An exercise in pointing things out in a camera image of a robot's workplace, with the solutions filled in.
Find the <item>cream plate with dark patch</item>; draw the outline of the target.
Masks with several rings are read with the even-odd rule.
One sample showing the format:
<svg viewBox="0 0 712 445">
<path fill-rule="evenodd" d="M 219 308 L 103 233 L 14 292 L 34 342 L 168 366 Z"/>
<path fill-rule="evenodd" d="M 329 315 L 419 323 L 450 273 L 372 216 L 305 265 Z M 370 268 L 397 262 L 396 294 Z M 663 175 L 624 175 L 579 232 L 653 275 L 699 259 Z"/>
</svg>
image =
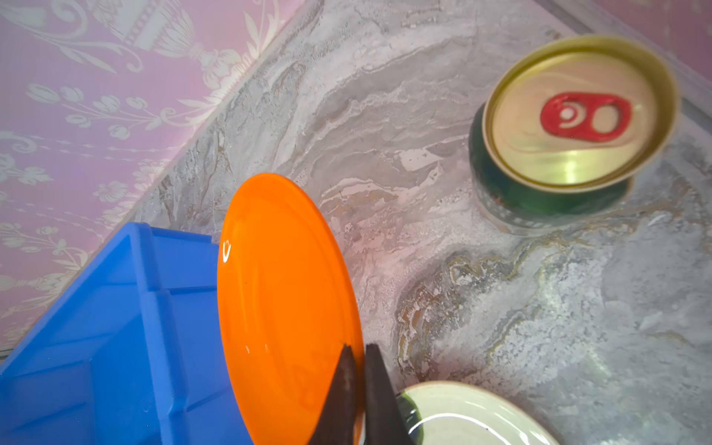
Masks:
<svg viewBox="0 0 712 445">
<path fill-rule="evenodd" d="M 556 444 L 536 420 L 496 394 L 432 381 L 404 389 L 397 402 L 415 444 Z"/>
</svg>

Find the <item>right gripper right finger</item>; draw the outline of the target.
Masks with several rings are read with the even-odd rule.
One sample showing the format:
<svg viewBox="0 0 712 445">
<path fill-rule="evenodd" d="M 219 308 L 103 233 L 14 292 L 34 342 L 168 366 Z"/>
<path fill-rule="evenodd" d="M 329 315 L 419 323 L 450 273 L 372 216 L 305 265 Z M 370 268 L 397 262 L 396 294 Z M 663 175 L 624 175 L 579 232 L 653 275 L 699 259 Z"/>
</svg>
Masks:
<svg viewBox="0 0 712 445">
<path fill-rule="evenodd" d="M 378 344 L 365 347 L 365 443 L 412 445 Z"/>
</svg>

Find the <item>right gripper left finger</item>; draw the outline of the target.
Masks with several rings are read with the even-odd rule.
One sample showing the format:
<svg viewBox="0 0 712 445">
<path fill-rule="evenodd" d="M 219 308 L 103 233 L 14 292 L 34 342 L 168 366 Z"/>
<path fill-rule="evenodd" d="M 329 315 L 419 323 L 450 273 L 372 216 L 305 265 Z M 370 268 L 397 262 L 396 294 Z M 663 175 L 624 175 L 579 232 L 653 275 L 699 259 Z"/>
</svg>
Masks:
<svg viewBox="0 0 712 445">
<path fill-rule="evenodd" d="M 352 445 L 357 415 L 357 367 L 352 347 L 345 345 L 309 445 Z"/>
</svg>

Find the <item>orange plate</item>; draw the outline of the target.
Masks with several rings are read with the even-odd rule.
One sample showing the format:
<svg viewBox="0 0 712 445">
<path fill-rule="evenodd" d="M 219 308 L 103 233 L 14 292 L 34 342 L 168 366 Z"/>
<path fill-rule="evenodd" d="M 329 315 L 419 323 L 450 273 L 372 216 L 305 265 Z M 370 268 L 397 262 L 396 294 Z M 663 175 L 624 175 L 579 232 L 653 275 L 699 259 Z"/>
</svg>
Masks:
<svg viewBox="0 0 712 445">
<path fill-rule="evenodd" d="M 257 174 L 235 193 L 219 242 L 222 346 L 256 444 L 305 444 L 339 355 L 365 345 L 352 280 L 322 213 L 295 183 Z"/>
</svg>

